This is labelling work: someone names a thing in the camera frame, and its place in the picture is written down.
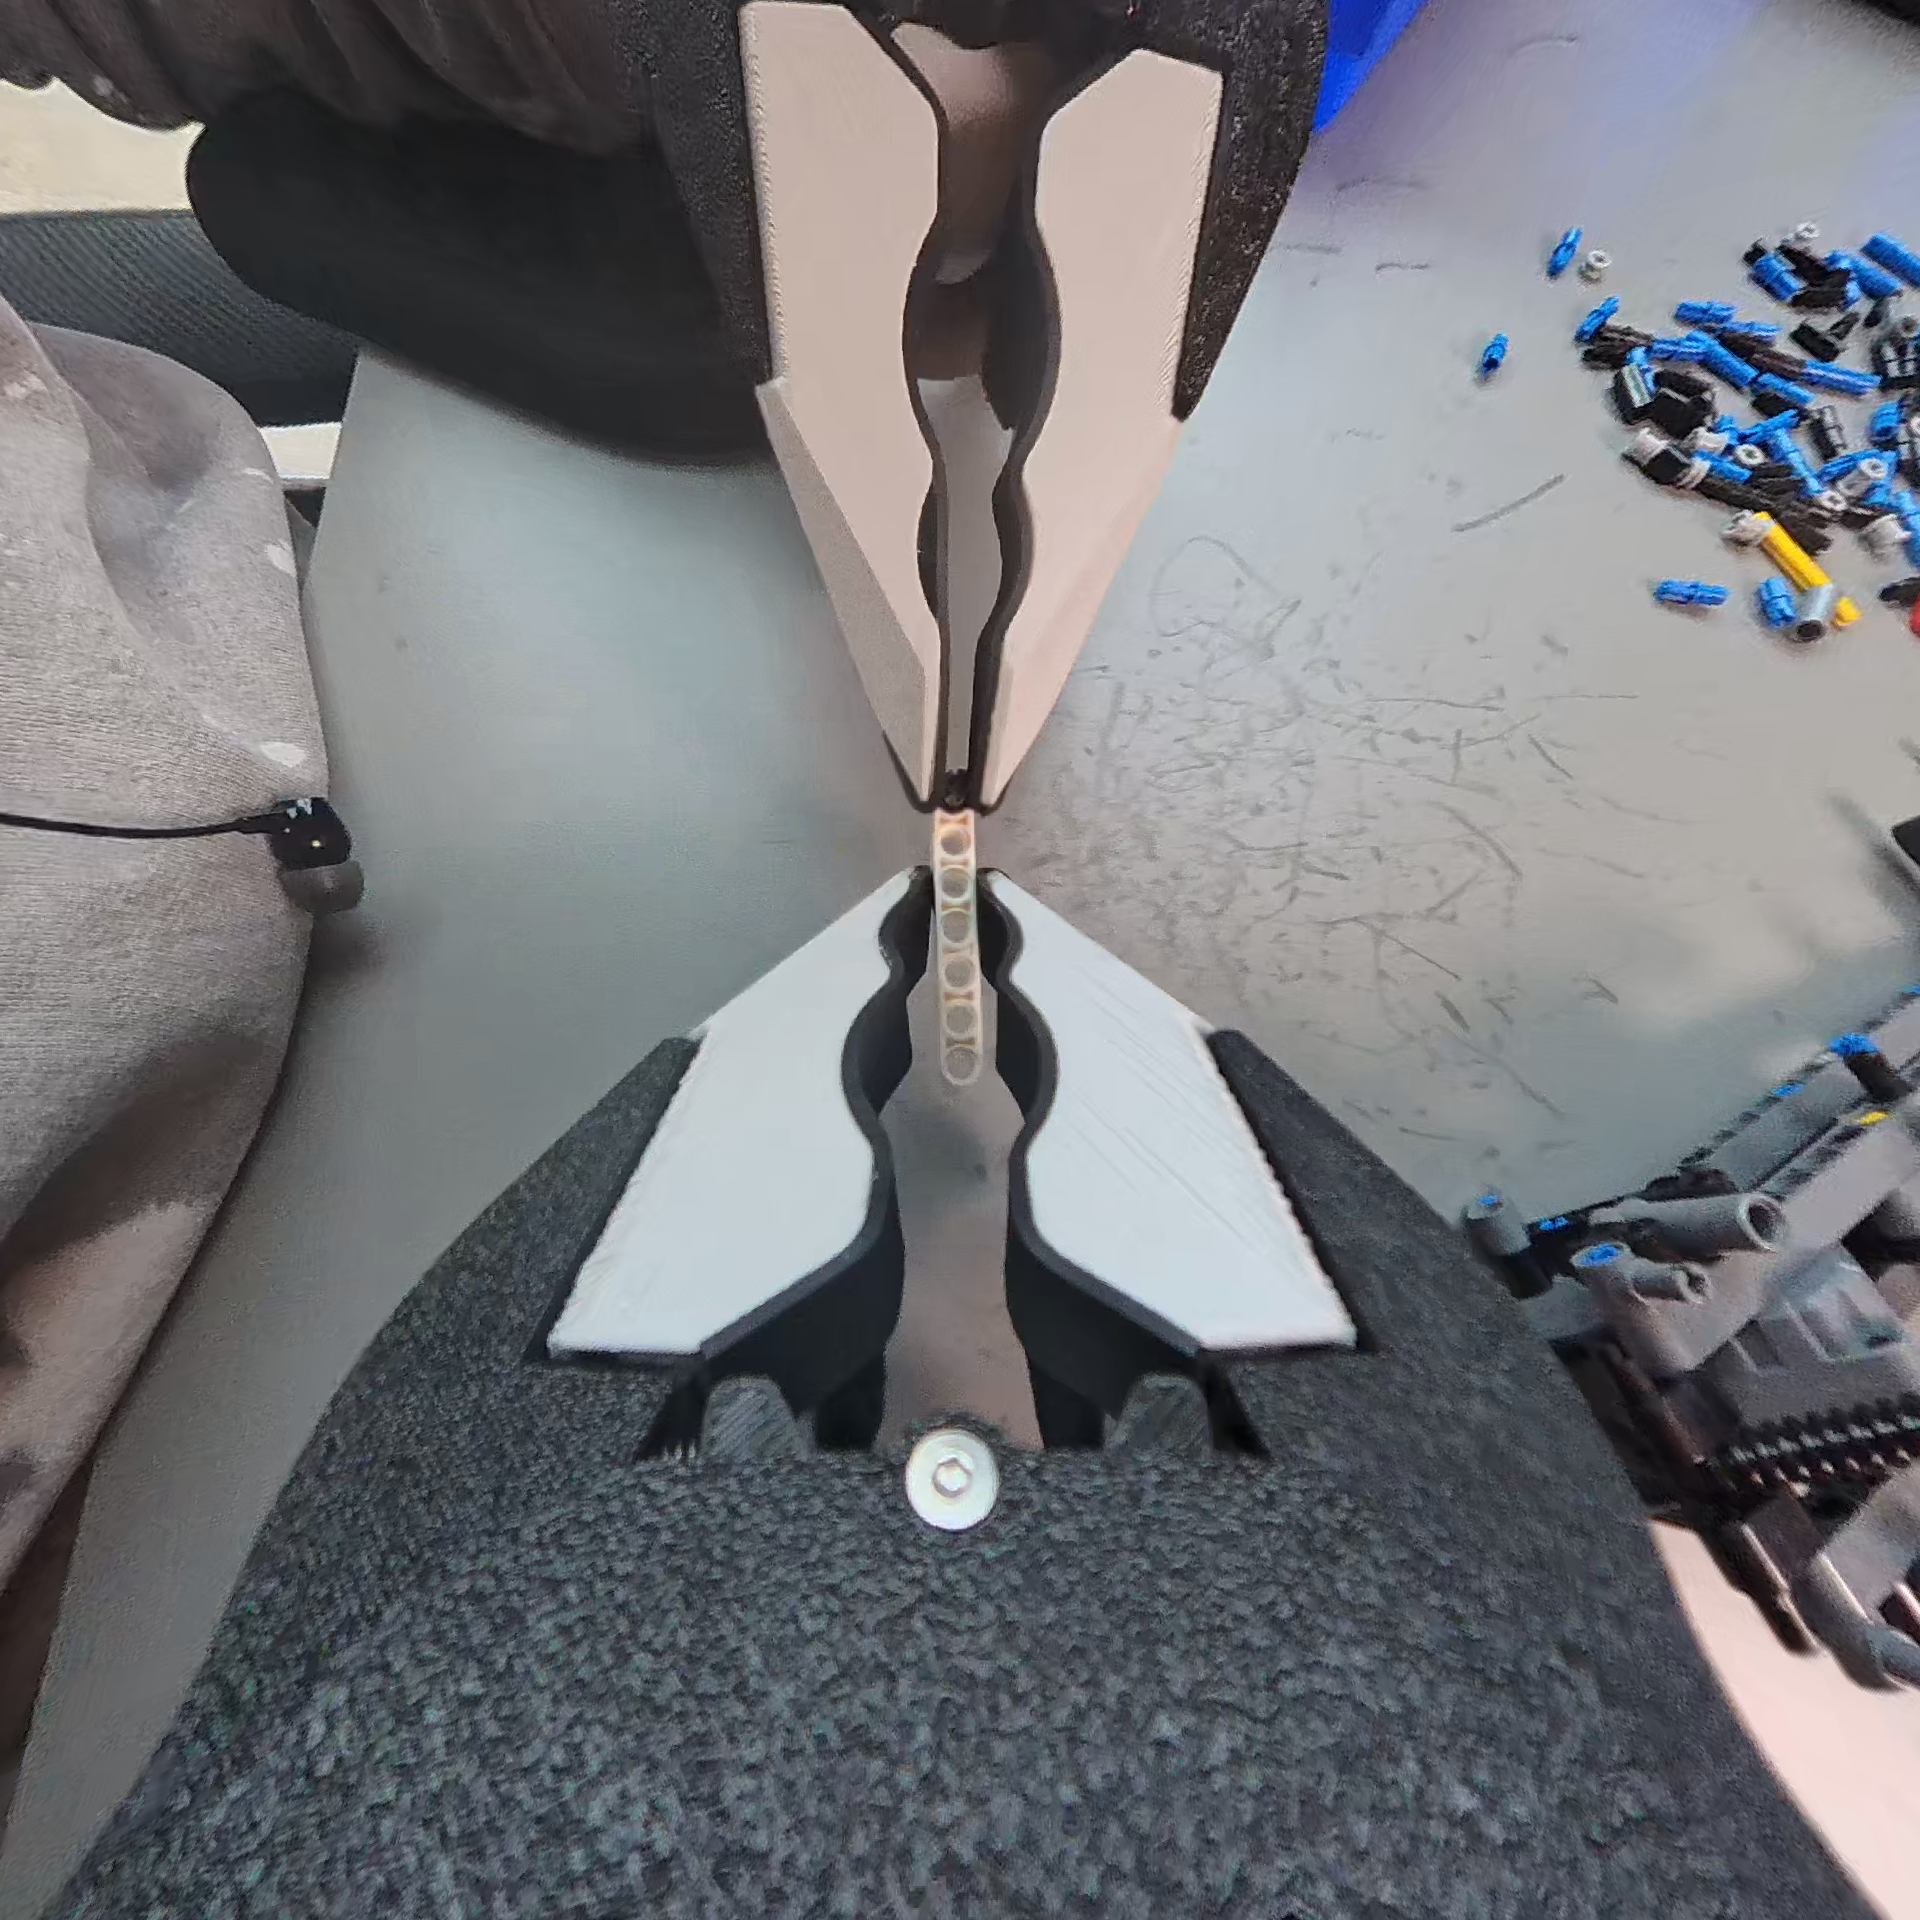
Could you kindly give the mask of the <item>pile of small toy pins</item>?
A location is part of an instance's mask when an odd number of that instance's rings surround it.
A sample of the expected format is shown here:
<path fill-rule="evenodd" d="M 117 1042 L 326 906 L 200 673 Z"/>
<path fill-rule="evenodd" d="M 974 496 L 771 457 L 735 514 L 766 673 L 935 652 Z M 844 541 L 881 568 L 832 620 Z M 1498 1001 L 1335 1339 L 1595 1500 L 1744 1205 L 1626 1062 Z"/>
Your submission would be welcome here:
<path fill-rule="evenodd" d="M 1638 324 L 1620 294 L 1572 324 L 1620 426 L 1620 461 L 1724 514 L 1722 544 L 1761 568 L 1742 591 L 1776 642 L 1861 627 L 1842 563 L 1886 573 L 1875 601 L 1917 634 L 1920 548 L 1920 256 L 1893 231 L 1830 246 L 1812 221 L 1742 252 L 1742 300 L 1672 300 Z"/>

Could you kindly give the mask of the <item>black office chair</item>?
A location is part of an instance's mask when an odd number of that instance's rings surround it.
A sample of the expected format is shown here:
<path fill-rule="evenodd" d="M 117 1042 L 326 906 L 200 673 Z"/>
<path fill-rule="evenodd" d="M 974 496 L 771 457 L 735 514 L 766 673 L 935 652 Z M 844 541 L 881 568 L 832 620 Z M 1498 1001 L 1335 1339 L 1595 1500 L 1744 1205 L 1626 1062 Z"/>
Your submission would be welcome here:
<path fill-rule="evenodd" d="M 342 420 L 374 351 L 569 438 L 662 461 L 766 451 L 669 170 L 508 127 L 365 127 L 299 91 L 224 110 L 184 210 L 11 210 L 27 324 L 167 356 L 260 426 Z"/>

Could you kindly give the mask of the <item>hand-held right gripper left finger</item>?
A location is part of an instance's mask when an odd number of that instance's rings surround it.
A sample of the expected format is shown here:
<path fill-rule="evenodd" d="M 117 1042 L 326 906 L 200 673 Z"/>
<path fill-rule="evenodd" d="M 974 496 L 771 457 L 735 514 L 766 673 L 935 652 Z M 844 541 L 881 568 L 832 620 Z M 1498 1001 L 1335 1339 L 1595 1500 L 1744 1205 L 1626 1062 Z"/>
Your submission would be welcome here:
<path fill-rule="evenodd" d="M 876 1212 L 881 1136 L 861 1119 L 857 1022 L 914 987 L 928 869 L 881 882 L 837 922 L 726 999 L 582 1254 L 553 1359 L 719 1359 Z"/>

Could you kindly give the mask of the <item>grey toy chassis assembly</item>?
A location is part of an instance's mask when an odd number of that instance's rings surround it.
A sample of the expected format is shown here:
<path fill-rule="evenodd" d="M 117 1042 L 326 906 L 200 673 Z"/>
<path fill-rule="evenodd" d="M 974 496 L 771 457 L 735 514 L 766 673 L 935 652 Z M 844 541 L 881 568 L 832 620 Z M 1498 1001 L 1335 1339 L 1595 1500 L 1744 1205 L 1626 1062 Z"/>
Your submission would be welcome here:
<path fill-rule="evenodd" d="M 1661 1176 L 1460 1207 L 1614 1435 L 1794 1652 L 1920 1682 L 1920 987 Z"/>

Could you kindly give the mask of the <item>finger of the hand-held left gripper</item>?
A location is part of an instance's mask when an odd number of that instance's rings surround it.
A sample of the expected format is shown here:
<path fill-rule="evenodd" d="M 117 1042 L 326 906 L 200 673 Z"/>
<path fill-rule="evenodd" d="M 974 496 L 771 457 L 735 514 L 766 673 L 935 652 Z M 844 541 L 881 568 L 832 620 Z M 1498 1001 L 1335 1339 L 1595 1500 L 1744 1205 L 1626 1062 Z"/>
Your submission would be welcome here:
<path fill-rule="evenodd" d="M 844 7 L 740 7 L 771 369 L 766 441 L 914 801 L 949 769 L 949 634 L 924 580 L 935 448 L 909 303 L 942 214 L 942 112 Z"/>
<path fill-rule="evenodd" d="M 1034 133 L 1014 202 L 1031 307 L 1003 331 L 1031 393 L 992 484 L 1003 580 L 974 661 L 974 810 L 997 810 L 1039 742 L 1181 448 L 1218 91 L 1201 64 L 1127 50 Z"/>

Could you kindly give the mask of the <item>white perforated toy beam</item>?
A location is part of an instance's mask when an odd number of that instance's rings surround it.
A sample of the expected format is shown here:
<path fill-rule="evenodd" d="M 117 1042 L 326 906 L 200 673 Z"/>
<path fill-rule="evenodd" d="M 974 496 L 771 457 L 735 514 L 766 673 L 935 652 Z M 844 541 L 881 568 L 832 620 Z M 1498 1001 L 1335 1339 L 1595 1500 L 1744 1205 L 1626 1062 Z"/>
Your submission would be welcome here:
<path fill-rule="evenodd" d="M 979 944 L 979 816 L 974 810 L 932 814 L 932 984 L 935 1063 L 949 1086 L 984 1072 L 984 944 Z"/>

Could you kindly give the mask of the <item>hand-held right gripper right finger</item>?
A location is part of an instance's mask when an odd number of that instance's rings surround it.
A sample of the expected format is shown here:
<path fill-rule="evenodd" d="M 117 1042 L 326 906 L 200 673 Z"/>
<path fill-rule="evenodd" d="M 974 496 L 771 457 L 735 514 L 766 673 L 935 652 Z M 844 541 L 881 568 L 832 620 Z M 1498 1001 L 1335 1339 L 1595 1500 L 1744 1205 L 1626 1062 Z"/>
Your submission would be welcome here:
<path fill-rule="evenodd" d="M 984 906 L 1003 925 L 997 1032 L 1031 1032 L 1039 1063 L 1008 1195 L 1046 1270 L 1189 1359 L 1354 1350 L 1217 1022 L 1008 874 Z"/>

